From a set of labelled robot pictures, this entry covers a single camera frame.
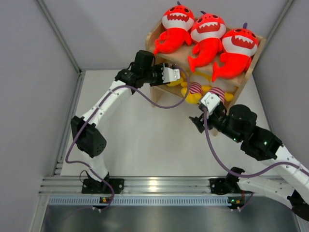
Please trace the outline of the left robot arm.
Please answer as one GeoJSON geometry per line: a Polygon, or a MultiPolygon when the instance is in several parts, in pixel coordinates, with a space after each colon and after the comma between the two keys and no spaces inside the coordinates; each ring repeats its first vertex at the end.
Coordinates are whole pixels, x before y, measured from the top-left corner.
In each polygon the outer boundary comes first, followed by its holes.
{"type": "Polygon", "coordinates": [[[167,63],[155,62],[153,53],[140,50],[135,59],[125,69],[120,70],[113,79],[106,93],[82,116],[74,116],[70,121],[72,143],[65,157],[66,163],[71,163],[69,154],[74,146],[84,155],[84,160],[77,161],[86,167],[92,187],[98,193],[108,190],[109,172],[105,166],[103,150],[107,141],[102,135],[102,125],[115,113],[118,107],[135,93],[141,93],[144,84],[160,86],[170,83],[173,78],[179,78],[179,70],[173,69],[167,63]]]}

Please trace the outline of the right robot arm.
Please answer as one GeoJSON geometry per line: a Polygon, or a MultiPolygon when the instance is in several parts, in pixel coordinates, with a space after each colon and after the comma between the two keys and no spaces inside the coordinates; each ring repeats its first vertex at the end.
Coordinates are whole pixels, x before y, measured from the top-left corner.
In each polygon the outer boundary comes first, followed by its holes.
{"type": "Polygon", "coordinates": [[[220,194],[251,192],[280,202],[303,220],[309,219],[309,170],[298,161],[274,133],[256,124],[257,114],[243,104],[226,110],[220,103],[213,109],[200,105],[199,117],[190,117],[197,130],[205,133],[218,164],[227,171],[221,179],[220,194]],[[211,144],[209,130],[216,129],[240,144],[240,150],[261,162],[265,169],[254,174],[232,167],[219,159],[211,144]]]}

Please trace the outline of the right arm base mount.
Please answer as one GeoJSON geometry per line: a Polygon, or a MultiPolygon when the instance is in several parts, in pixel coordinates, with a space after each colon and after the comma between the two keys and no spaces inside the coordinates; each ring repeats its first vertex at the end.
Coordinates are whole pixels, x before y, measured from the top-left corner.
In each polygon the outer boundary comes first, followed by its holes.
{"type": "Polygon", "coordinates": [[[209,182],[212,194],[225,195],[228,193],[242,193],[237,181],[226,178],[212,178],[209,182]]]}

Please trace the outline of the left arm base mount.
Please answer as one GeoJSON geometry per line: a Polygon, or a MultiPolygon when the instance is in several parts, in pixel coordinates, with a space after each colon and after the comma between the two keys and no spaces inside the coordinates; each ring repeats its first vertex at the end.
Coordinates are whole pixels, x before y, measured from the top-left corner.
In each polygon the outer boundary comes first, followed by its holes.
{"type": "MultiPolygon", "coordinates": [[[[121,178],[110,178],[108,183],[113,188],[115,194],[119,194],[124,189],[125,180],[121,178]]],[[[82,194],[111,194],[112,190],[103,182],[88,178],[83,180],[82,194]]]]}

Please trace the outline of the yellow frog plush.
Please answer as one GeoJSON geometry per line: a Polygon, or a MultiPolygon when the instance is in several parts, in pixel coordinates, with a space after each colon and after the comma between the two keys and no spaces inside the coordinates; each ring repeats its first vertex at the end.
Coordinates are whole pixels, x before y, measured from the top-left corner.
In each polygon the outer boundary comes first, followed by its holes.
{"type": "Polygon", "coordinates": [[[181,94],[185,96],[189,91],[185,101],[189,104],[198,104],[205,93],[210,90],[210,80],[211,77],[209,75],[201,72],[190,74],[189,80],[181,83],[181,94]]]}
{"type": "Polygon", "coordinates": [[[234,98],[237,87],[226,83],[210,83],[202,86],[203,93],[213,93],[219,96],[222,103],[230,102],[234,98]]]}
{"type": "Polygon", "coordinates": [[[176,80],[176,81],[173,81],[173,82],[170,82],[169,84],[167,84],[167,86],[168,86],[168,87],[175,87],[175,86],[180,85],[181,87],[188,87],[187,75],[188,75],[188,72],[187,72],[187,71],[181,72],[181,77],[180,77],[180,79],[179,79],[179,80],[176,80]]]}

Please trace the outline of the red shark plush front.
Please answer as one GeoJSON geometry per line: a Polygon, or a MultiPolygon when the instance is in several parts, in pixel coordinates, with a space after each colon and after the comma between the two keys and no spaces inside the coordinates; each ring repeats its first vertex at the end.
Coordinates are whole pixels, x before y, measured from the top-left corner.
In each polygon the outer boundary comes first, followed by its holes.
{"type": "Polygon", "coordinates": [[[231,29],[223,35],[221,39],[223,53],[220,55],[220,62],[223,65],[213,63],[213,82],[218,78],[233,79],[248,70],[252,56],[258,49],[259,41],[247,26],[248,23],[245,22],[241,28],[231,29]]]}

